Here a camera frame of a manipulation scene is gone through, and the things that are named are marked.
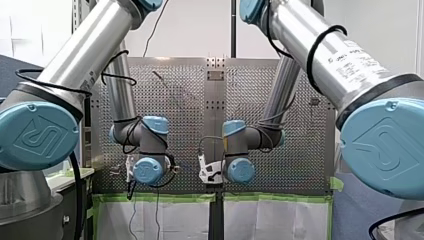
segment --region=white backdrop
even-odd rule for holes
[[[230,55],[230,0],[169,1],[147,56]],[[0,54],[45,66],[71,34],[72,0],[0,0],[0,6]],[[325,6],[330,22],[345,25],[349,37],[383,65],[422,73],[420,0],[325,0]],[[128,34],[131,56],[142,56],[158,14]],[[277,55],[258,28],[237,17],[237,57]]]

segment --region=robotic arm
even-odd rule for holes
[[[20,83],[0,105],[0,167],[36,171],[65,160],[78,141],[84,98],[103,70],[129,76],[126,56],[109,62],[125,48],[123,39],[137,29],[162,0],[101,0],[37,80]],[[167,169],[168,121],[138,117],[131,84],[106,78],[114,126],[111,136],[122,145],[140,146],[134,166],[137,180],[154,184]]]
[[[265,0],[242,0],[240,14],[243,21],[279,40],[306,71],[311,85],[336,107],[342,154],[353,173],[369,187],[389,196],[424,199],[423,80],[415,74],[390,72],[349,40],[342,26],[330,25],[301,0],[275,0],[268,4]],[[282,78],[277,80],[280,83],[274,83],[271,96],[278,95],[286,103],[290,94],[283,93],[295,88],[275,88],[284,83],[292,86],[289,73],[298,67],[287,57],[282,61],[292,64],[286,69],[281,69],[280,64]],[[271,108],[272,101],[268,101],[266,109]],[[237,135],[244,139],[242,151],[234,147],[232,139]],[[240,122],[225,123],[224,136],[229,153],[245,153],[252,147],[252,134]],[[231,174],[233,167],[227,168],[227,174]],[[240,168],[240,172],[250,171],[246,169]]]

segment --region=pegboard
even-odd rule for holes
[[[207,59],[129,58],[131,76],[138,81],[134,96],[138,113],[168,118],[168,152],[176,157],[183,171],[163,193],[203,193],[198,177],[197,146],[204,135],[205,81],[210,66]],[[226,119],[243,119],[254,124],[262,116],[277,60],[225,59]],[[153,71],[163,77],[160,80]],[[112,126],[107,87],[96,84],[92,102],[93,166],[96,193],[126,191],[125,155],[122,146],[111,143]],[[311,101],[319,99],[318,105]],[[297,97],[288,115],[287,140],[281,149],[270,154],[250,152],[257,174],[252,184],[228,184],[232,192],[261,191],[305,195],[324,195],[329,190],[329,176],[334,149],[334,114],[328,101],[314,92],[304,74],[300,75]],[[149,191],[138,186],[138,191]]]

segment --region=cable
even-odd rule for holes
[[[411,211],[406,211],[406,212],[402,212],[402,213],[398,213],[386,218],[383,218],[381,220],[378,220],[377,222],[373,223],[369,229],[368,229],[368,234],[370,236],[370,238],[372,240],[377,240],[377,238],[374,236],[373,232],[376,228],[378,228],[381,224],[384,224],[386,222],[390,222],[399,218],[404,218],[404,217],[413,217],[416,215],[420,215],[420,214],[424,214],[424,208],[417,208]]]
[[[285,124],[285,122],[283,122],[283,123],[267,123],[266,121],[271,121],[271,120],[274,120],[275,118],[281,117],[286,111],[288,111],[292,107],[295,99],[296,99],[296,94],[293,96],[293,99],[290,101],[289,105],[283,109],[283,111],[281,111],[280,113],[278,113],[278,114],[276,114],[272,117],[263,118],[263,119],[259,120],[258,125],[265,127],[265,128],[268,128],[268,129],[271,129],[271,130],[277,130],[277,131],[283,130],[283,125]]]
[[[165,149],[168,149],[168,143],[163,139],[163,138],[161,138],[155,131],[153,131],[144,121],[143,121],[143,118],[142,117],[140,117],[140,116],[138,116],[137,117],[137,121],[131,126],[131,127],[129,127],[129,128],[127,128],[127,136],[125,137],[125,140],[124,140],[124,144],[122,144],[122,152],[123,153],[125,153],[125,154],[131,154],[132,152],[134,152],[134,150],[136,150],[137,149],[137,146],[134,146],[130,151],[126,151],[125,150],[125,147],[129,144],[129,145],[132,145],[132,143],[131,143],[131,141],[130,141],[130,136],[131,136],[131,134],[133,134],[134,133],[134,131],[135,131],[135,128],[138,126],[138,124],[139,123],[141,123],[141,124],[143,124],[143,126],[147,129],[147,130],[149,130],[149,132],[150,133],[152,133],[156,138],[158,138],[164,145],[165,145]]]
[[[156,240],[159,240],[159,237],[160,237],[160,224],[159,224],[159,219],[158,219],[158,212],[159,212],[159,188],[157,188],[156,191],[157,191],[157,196],[156,196],[155,220],[156,220],[156,225],[158,226],[158,232],[157,232],[157,235],[156,235]]]
[[[131,154],[132,152],[134,152],[134,150],[137,149],[137,146],[134,146],[130,151],[125,150],[125,147],[127,146],[127,144],[130,144],[130,145],[132,144],[131,141],[130,141],[130,136],[131,136],[131,134],[134,133],[134,130],[137,127],[138,123],[140,123],[140,121],[142,120],[142,118],[140,116],[138,116],[137,119],[138,120],[131,127],[127,128],[127,136],[124,140],[124,144],[122,144],[122,152],[124,154]]]
[[[43,69],[18,69],[15,71],[16,76],[25,79],[29,82],[32,82],[34,84],[37,84],[39,86],[43,86],[43,87],[51,87],[51,88],[56,88],[56,89],[61,89],[64,91],[68,91],[68,92],[74,92],[74,93],[81,93],[84,94],[87,98],[91,97],[91,92],[88,91],[84,91],[81,89],[74,89],[74,88],[67,88],[64,86],[60,86],[60,85],[56,85],[53,83],[48,83],[48,82],[41,82],[38,81],[37,79],[34,79],[30,76],[24,75],[24,73],[41,73],[43,71]]]
[[[131,86],[135,86],[137,85],[137,80],[135,80],[132,77],[127,77],[127,76],[122,76],[122,75],[115,75],[115,74],[110,74],[110,73],[105,73],[106,69],[109,67],[109,65],[115,61],[119,56],[121,56],[122,54],[126,54],[128,55],[130,52],[128,50],[122,50],[120,52],[118,52],[117,54],[115,54],[115,56],[113,56],[109,62],[106,64],[106,67],[103,69],[102,71],[102,83],[104,85],[106,85],[106,81],[105,81],[105,77],[114,77],[114,78],[121,78],[121,79],[126,79],[126,80],[130,80],[131,81]]]
[[[267,139],[268,141],[271,143],[271,148],[269,148],[268,150],[264,150],[262,148],[259,149],[259,151],[261,151],[262,153],[270,153],[272,151],[272,149],[274,149],[274,142],[272,141],[272,138],[261,128],[256,127],[256,126],[249,126],[251,128],[254,128],[256,130],[258,130],[260,133],[262,133]]]
[[[199,146],[198,146],[198,150],[200,152],[201,148],[202,148],[202,142],[205,139],[216,139],[216,140],[224,140],[222,137],[217,137],[217,136],[203,136],[200,140],[199,140]]]
[[[171,178],[168,181],[166,181],[164,184],[156,185],[156,186],[155,185],[149,185],[149,187],[155,188],[155,189],[163,188],[163,187],[167,186],[168,184],[170,184],[172,182],[172,180],[174,180],[175,175],[177,175],[177,174],[176,173],[173,173],[171,175]]]
[[[318,49],[318,46],[321,44],[321,42],[324,40],[324,38],[335,31],[341,31],[344,35],[347,35],[347,30],[341,25],[334,25],[329,27],[326,31],[322,32],[320,35],[318,35],[317,39],[315,40],[314,44],[312,44],[311,49],[308,53],[308,58],[306,61],[306,75],[308,76],[309,83],[311,86],[317,91],[319,94],[322,95],[321,90],[319,89],[317,83],[315,82],[314,76],[312,74],[312,64],[314,62],[314,55],[315,52]]]
[[[271,18],[271,0],[268,0],[267,21],[266,21],[266,37],[268,38],[268,41],[271,44],[271,46],[275,49],[275,51],[277,51],[277,54],[281,54],[283,56],[286,56],[288,58],[292,58],[293,59],[292,55],[290,55],[289,53],[284,52],[283,50],[279,49],[275,45],[275,43],[272,41],[272,38],[271,38],[271,27],[270,27],[271,20],[270,20],[270,18]]]
[[[143,124],[143,126],[147,128],[147,130],[149,130],[150,133],[152,133],[156,138],[158,138],[163,143],[163,145],[165,145],[165,149],[168,149],[168,143],[163,138],[161,138],[155,131],[153,131],[143,120],[141,120],[141,124]]]
[[[130,234],[135,238],[135,240],[138,240],[137,236],[134,234],[133,230],[132,230],[132,221],[134,219],[135,214],[137,213],[137,195],[134,196],[134,204],[133,204],[133,214],[131,216],[130,222],[128,224],[128,230],[130,231]]]
[[[165,4],[163,5],[162,11],[160,12],[158,19],[156,20],[155,26],[153,27],[153,31],[150,34],[149,38],[147,39],[146,48],[144,49],[143,57],[146,57],[146,53],[147,53],[147,49],[149,48],[150,40],[152,39],[153,35],[156,32],[156,28],[158,26],[159,20],[161,19],[162,14],[165,11],[166,5],[168,5],[168,2],[169,2],[169,0],[166,0]]]
[[[78,166],[78,160],[77,160],[77,157],[75,156],[75,152],[72,152],[71,155],[69,155],[69,158],[71,160],[71,165],[74,170],[76,202],[77,202],[74,239],[79,240],[81,237],[81,232],[83,230],[83,222],[84,222],[83,206],[82,206],[83,184],[82,184],[81,174],[80,174],[79,166]]]

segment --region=white paper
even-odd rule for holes
[[[12,39],[41,38],[41,23],[37,17],[11,16]]]
[[[11,39],[0,39],[0,55],[13,57],[13,47]]]
[[[13,57],[21,61],[42,65],[43,63],[43,46],[41,39],[13,39]]]

